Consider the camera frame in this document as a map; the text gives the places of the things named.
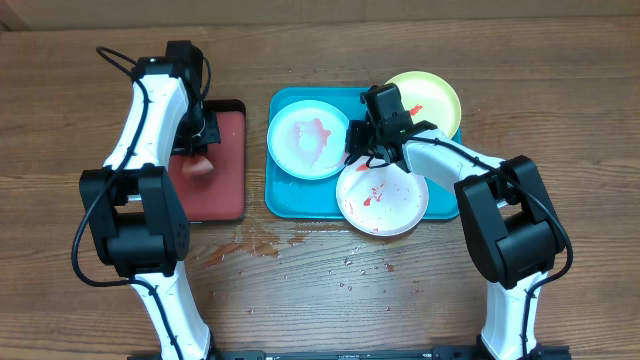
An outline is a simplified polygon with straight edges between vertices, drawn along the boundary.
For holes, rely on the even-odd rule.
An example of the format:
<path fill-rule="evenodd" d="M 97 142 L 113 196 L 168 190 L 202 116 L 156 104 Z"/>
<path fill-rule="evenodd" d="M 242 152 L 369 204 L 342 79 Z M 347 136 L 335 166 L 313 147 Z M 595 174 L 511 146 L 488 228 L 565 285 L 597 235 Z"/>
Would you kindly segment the red-stained sponge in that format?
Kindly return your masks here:
<path fill-rule="evenodd" d="M 206 156 L 195 155 L 184 160 L 181 171 L 185 178 L 201 178 L 211 175 L 214 166 Z"/>

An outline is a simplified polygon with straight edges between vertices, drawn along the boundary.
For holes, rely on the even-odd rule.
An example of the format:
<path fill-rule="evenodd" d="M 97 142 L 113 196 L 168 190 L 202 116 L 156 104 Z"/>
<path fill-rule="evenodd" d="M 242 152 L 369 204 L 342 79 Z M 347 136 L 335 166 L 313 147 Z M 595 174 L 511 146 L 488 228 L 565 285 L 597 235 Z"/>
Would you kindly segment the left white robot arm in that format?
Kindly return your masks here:
<path fill-rule="evenodd" d="M 71 249 L 71 265 L 85 284 L 130 286 L 143 302 L 161 344 L 160 359 L 217 359 L 186 276 L 187 215 L 169 176 L 173 155 L 201 155 L 220 140 L 206 106 L 211 68 L 188 40 L 170 41 L 159 57 L 128 56 L 99 46 L 97 53 L 132 82 L 131 108 L 117 145 L 102 167 L 79 180 L 85 214 Z M 100 261 L 115 268 L 111 283 L 92 280 L 79 265 L 89 230 Z"/>

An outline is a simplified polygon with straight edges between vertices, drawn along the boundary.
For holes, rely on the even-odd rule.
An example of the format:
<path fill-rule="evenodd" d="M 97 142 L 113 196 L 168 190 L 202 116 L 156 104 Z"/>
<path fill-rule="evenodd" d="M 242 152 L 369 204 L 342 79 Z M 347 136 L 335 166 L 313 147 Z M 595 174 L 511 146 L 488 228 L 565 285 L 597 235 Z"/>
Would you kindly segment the light blue plate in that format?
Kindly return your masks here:
<path fill-rule="evenodd" d="M 291 176 L 303 180 L 328 178 L 344 167 L 347 125 L 346 115 L 329 103 L 293 102 L 269 123 L 269 154 Z"/>

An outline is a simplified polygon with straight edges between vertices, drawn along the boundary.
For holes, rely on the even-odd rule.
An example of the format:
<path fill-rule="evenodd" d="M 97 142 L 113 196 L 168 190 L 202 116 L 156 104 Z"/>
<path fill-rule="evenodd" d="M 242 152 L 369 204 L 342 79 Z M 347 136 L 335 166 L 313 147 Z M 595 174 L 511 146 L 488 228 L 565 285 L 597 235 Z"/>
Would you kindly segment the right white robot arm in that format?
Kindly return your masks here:
<path fill-rule="evenodd" d="M 434 359 L 568 359 L 566 346 L 544 346 L 534 330 L 542 286 L 563 277 L 573 260 L 535 163 L 520 155 L 490 157 L 451 140 L 436 125 L 412 121 L 393 83 L 360 96 L 361 120 L 350 122 L 347 164 L 360 158 L 427 178 L 457 201 L 467 250 L 487 280 L 485 324 L 473 346 L 438 346 Z M 567 265 L 551 270 L 565 253 Z"/>

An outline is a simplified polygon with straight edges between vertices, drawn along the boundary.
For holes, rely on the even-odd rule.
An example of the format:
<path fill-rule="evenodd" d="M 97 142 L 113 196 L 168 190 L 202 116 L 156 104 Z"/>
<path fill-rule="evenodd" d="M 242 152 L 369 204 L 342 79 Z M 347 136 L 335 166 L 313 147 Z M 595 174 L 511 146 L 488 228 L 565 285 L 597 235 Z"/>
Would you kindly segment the white plate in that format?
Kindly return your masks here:
<path fill-rule="evenodd" d="M 356 229 L 380 237 L 403 234 L 426 213 L 426 180 L 405 173 L 396 165 L 368 168 L 366 160 L 346 166 L 336 185 L 336 200 L 343 217 Z"/>

